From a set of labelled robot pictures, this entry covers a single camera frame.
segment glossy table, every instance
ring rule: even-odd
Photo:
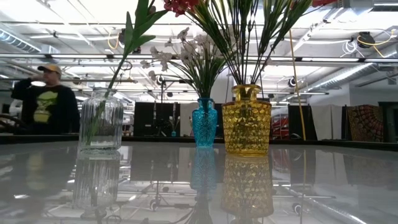
[[[398,154],[271,145],[76,142],[2,145],[0,223],[398,223]]]

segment ceiling pipe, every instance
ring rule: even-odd
[[[97,49],[84,35],[82,35],[81,33],[79,33],[75,28],[73,28],[69,22],[67,22],[60,14],[58,14],[57,12],[55,12],[48,3],[46,2],[42,2],[41,0],[36,0],[38,3],[40,3],[42,6],[44,6],[45,8],[47,8],[48,10],[50,10],[51,12],[53,12],[56,16],[58,16],[63,24],[67,27],[69,27],[71,30],[74,31],[74,33],[79,36],[80,38],[82,38],[89,46],[91,46],[92,48],[96,49],[97,51],[99,51],[100,53],[102,53],[102,51],[100,51],[99,49]]]
[[[396,58],[397,57],[397,48],[398,44],[393,44],[385,49],[381,50],[381,53],[384,55],[384,58]],[[379,56],[377,53],[372,54],[370,58],[375,58]],[[361,65],[357,65],[352,68],[343,68],[338,70],[331,75],[326,76],[325,78],[320,79],[319,81],[312,83],[309,86],[301,88],[304,92],[317,91],[317,90],[330,90],[334,87],[338,87],[342,84],[349,83],[353,80],[356,80],[361,77],[365,77],[366,75],[373,74],[375,72],[380,71],[380,66],[378,63],[362,63]],[[286,96],[283,98],[283,101],[289,100],[295,97]]]

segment yellow cap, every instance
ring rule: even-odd
[[[57,72],[60,75],[62,74],[61,68],[54,64],[47,64],[47,65],[39,66],[39,67],[37,67],[37,69],[39,71],[50,70],[53,72]]]

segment cable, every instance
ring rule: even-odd
[[[290,35],[290,49],[292,51],[292,61],[293,61],[293,70],[294,70],[294,80],[296,81],[296,87],[295,91],[297,93],[297,99],[298,99],[298,107],[300,109],[300,117],[301,117],[301,125],[303,129],[303,140],[306,141],[307,137],[305,135],[305,125],[304,125],[304,116],[303,116],[303,108],[301,105],[301,100],[300,100],[300,93],[299,93],[299,84],[297,83],[297,72],[296,72],[296,64],[294,60],[294,49],[293,49],[293,38],[292,38],[292,30],[289,30],[289,35]],[[307,153],[306,150],[304,149],[304,175],[303,175],[303,191],[305,190],[305,182],[307,179]],[[301,211],[300,211],[300,224],[303,223],[303,204],[304,202],[304,192],[302,193],[302,199],[301,199]]]
[[[111,49],[116,49],[116,48],[119,46],[119,35],[120,35],[120,32],[118,32],[118,38],[116,38],[116,45],[113,47],[113,46],[111,45],[111,41],[110,41],[110,39],[109,39],[109,37],[111,37],[111,33],[109,33],[109,35],[108,35],[108,46],[109,46]]]
[[[373,48],[379,53],[379,55],[380,55],[382,58],[385,58],[385,56],[379,51],[379,49],[377,49],[377,47],[376,47],[375,45],[373,45]]]
[[[382,44],[386,44],[386,43],[390,42],[390,40],[392,39],[393,35],[394,35],[394,30],[391,30],[391,35],[390,35],[390,38],[388,38],[388,40],[386,40],[384,42],[381,42],[381,43],[376,43],[376,44],[363,42],[362,40],[359,39],[361,37],[360,35],[356,38],[356,40],[359,43],[361,43],[361,44],[366,44],[366,45],[369,45],[369,46],[378,46],[378,45],[382,45]]]

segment turquoise vase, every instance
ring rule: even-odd
[[[217,110],[213,109],[213,99],[199,98],[199,108],[192,112],[193,135],[197,147],[211,147],[217,127]]]

